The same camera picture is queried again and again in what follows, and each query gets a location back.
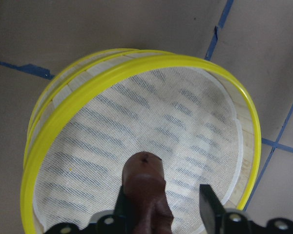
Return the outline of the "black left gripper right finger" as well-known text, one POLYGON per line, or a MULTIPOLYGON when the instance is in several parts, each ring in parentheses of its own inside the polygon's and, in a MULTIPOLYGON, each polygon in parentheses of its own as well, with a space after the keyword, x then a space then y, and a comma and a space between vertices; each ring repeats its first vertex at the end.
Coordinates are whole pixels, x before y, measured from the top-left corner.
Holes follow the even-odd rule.
POLYGON ((225 209, 208 184, 200 185, 199 209, 207 233, 219 234, 225 209))

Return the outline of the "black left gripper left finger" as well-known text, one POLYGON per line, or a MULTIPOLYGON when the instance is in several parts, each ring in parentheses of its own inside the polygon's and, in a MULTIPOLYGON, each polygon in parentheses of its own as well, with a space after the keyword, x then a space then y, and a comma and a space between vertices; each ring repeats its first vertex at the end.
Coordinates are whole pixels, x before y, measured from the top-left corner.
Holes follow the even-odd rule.
POLYGON ((116 230, 119 234, 129 233, 129 203, 124 194, 123 185, 120 187, 113 215, 116 220, 116 230))

